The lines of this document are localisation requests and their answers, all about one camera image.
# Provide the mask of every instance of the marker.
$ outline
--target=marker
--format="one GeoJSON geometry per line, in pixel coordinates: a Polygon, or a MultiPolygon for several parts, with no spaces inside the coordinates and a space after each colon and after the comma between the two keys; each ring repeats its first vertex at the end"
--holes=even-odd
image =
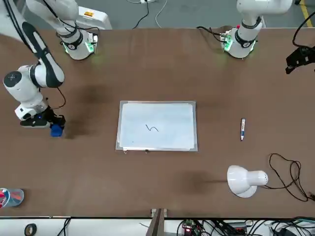
{"type": "Polygon", "coordinates": [[[241,141],[243,141],[245,135],[245,118],[242,118],[241,122],[241,141]]]}

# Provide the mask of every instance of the white lamp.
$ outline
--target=white lamp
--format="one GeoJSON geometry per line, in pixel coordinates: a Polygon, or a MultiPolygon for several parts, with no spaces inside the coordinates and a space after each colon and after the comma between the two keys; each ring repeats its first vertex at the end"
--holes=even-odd
{"type": "Polygon", "coordinates": [[[240,166],[230,166],[227,170],[227,182],[235,195],[249,198],[256,192],[257,186],[267,184],[268,176],[263,171],[248,171],[240,166]]]}

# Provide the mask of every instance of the table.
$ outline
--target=table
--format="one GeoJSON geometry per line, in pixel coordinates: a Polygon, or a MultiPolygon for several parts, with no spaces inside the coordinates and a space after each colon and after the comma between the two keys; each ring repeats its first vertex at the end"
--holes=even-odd
{"type": "MultiPolygon", "coordinates": [[[[278,152],[302,163],[305,191],[315,192],[314,66],[285,74],[295,49],[295,29],[263,29],[245,60],[222,53],[212,35],[198,29],[103,31],[97,54],[68,57],[53,31],[42,31],[65,72],[65,135],[19,126],[18,103],[2,87],[0,186],[22,188],[25,200],[1,216],[149,216],[166,208],[172,217],[312,216],[315,203],[285,190],[259,189],[249,199],[226,183],[230,165],[264,170],[270,186],[281,186],[268,165],[278,152]],[[115,151],[121,100],[195,100],[198,152],[115,151]],[[240,119],[246,136],[240,142],[240,119]]],[[[313,29],[297,40],[314,43],[313,29]]],[[[35,62],[21,43],[0,37],[2,77],[35,62]]],[[[43,89],[52,106],[56,89],[43,89]]],[[[284,181],[289,163],[275,160],[284,181]]]]}

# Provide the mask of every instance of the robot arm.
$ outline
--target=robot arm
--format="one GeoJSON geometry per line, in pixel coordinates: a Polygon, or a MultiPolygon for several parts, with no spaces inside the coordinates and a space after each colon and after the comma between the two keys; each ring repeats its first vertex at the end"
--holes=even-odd
{"type": "Polygon", "coordinates": [[[226,42],[223,43],[224,50],[235,58],[248,56],[262,28],[261,16],[286,13],[291,5],[292,0],[238,0],[237,10],[242,14],[242,24],[221,38],[226,42]]]}
{"type": "Polygon", "coordinates": [[[38,58],[36,65],[21,66],[8,73],[3,84],[7,91],[21,104],[15,110],[24,127],[59,126],[61,132],[65,120],[57,116],[48,106],[39,88],[58,88],[64,81],[64,74],[55,62],[47,45],[37,30],[18,12],[12,0],[0,1],[0,33],[22,40],[38,58]]]}
{"type": "Polygon", "coordinates": [[[97,37],[77,27],[79,6],[75,0],[26,0],[29,10],[49,23],[57,31],[66,52],[75,60],[87,58],[95,52],[97,37]]]}

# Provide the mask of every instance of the clear plastic cup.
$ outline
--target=clear plastic cup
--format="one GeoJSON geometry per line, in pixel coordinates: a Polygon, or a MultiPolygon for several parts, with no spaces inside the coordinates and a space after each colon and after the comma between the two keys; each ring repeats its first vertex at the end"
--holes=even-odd
{"type": "Polygon", "coordinates": [[[22,189],[0,188],[0,208],[18,206],[23,199],[24,192],[22,189]]]}

